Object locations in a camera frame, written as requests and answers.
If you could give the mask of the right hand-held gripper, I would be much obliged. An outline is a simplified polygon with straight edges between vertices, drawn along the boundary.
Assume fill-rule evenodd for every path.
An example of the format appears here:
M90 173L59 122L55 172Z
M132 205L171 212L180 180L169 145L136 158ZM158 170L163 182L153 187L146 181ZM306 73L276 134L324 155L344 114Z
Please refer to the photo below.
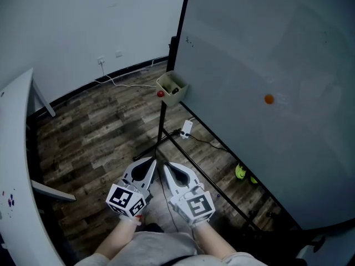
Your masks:
M215 213L215 206L209 191L204 190L196 173L179 163L163 165L164 175L173 197L170 204L189 226L207 223ZM191 188L180 195L180 188Z

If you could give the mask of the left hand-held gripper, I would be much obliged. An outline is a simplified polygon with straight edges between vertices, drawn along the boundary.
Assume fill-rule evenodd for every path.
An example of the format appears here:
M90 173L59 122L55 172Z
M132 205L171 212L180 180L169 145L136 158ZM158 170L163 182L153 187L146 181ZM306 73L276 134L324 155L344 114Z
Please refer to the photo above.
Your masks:
M152 195L149 186L155 172L157 160L141 158L131 163L123 178L112 184L106 198L107 205L119 215L134 217L149 204Z

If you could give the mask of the person's left hand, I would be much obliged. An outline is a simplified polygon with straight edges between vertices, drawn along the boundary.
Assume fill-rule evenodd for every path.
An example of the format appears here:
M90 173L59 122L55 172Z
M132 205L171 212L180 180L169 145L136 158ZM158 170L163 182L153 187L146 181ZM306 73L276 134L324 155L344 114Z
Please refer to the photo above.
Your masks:
M141 222L142 216L141 215L137 215L137 216L134 216L134 217L127 217L127 216L124 216L124 215L120 215L119 218L122 221L128 221L128 222L130 222L132 224L135 224L136 226L140 226L142 224L142 222Z

